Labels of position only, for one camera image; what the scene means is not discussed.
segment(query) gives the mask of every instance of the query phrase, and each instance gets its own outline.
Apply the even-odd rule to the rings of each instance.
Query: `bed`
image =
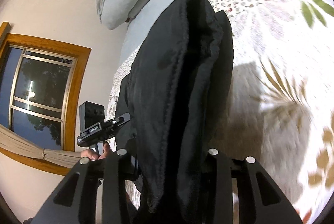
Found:
[[[108,118],[140,44],[172,1],[151,0],[130,23]],[[234,46],[229,100],[212,147],[237,159],[258,159],[303,222],[313,223],[334,191],[334,2],[209,2],[228,15]],[[127,191],[138,208],[140,194],[130,182]],[[237,211],[237,189],[233,197]]]

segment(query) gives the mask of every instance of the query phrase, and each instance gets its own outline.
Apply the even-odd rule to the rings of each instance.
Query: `green leaf print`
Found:
[[[319,6],[324,12],[334,17],[334,8],[322,0],[312,0]]]
[[[310,11],[310,9],[308,8],[308,6],[302,2],[302,13],[303,13],[303,16],[309,26],[309,28],[312,28],[313,26],[313,15]]]
[[[319,12],[319,10],[317,10],[312,4],[309,4],[315,14],[315,16],[317,17],[317,19],[324,25],[327,27],[327,22],[325,20],[325,18],[322,16],[322,14]]]

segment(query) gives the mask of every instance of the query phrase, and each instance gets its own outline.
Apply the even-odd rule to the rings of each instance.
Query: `window pane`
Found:
[[[62,62],[62,63],[67,63],[67,64],[72,64],[73,63],[73,61],[70,60],[70,59],[60,58],[60,57],[56,57],[56,56],[52,56],[52,55],[40,54],[40,53],[35,53],[35,52],[30,52],[30,51],[26,51],[25,54],[26,55],[37,56],[37,57],[41,57],[41,58],[45,58],[45,59],[49,59],[49,60],[53,60],[53,61],[58,61],[58,62]]]
[[[13,109],[13,132],[42,148],[61,150],[61,122]]]
[[[61,112],[56,112],[56,111],[40,108],[40,107],[37,107],[37,106],[33,106],[31,104],[28,105],[27,103],[20,102],[20,101],[15,101],[15,100],[14,100],[13,105],[17,106],[17,107],[21,107],[21,108],[26,109],[26,110],[30,110],[32,112],[36,112],[38,114],[42,114],[42,115],[46,115],[46,116],[50,116],[50,117],[55,117],[55,118],[61,118]]]
[[[22,49],[9,47],[0,72],[0,124],[8,128],[9,98]]]
[[[14,95],[62,109],[69,67],[23,58]]]

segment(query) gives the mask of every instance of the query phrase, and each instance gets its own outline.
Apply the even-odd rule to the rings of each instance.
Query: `folded black clothing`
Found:
[[[116,117],[131,116],[116,136],[117,149],[133,137],[137,143],[143,181],[137,223],[195,222],[214,111],[225,107],[232,67],[229,20],[208,0],[175,0],[152,26],[122,80],[116,109]],[[211,86],[216,79],[220,86]]]

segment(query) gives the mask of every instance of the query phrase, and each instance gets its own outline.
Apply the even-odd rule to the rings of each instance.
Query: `hand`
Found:
[[[103,154],[100,156],[98,155],[98,153],[96,153],[95,151],[93,151],[92,149],[88,148],[88,149],[85,149],[81,152],[81,157],[88,157],[89,159],[91,160],[98,160],[98,159],[103,159],[103,158],[106,158],[106,156],[109,154],[109,153],[112,153],[113,151],[111,150],[110,148],[110,145],[108,142],[106,142],[104,145],[103,145]]]

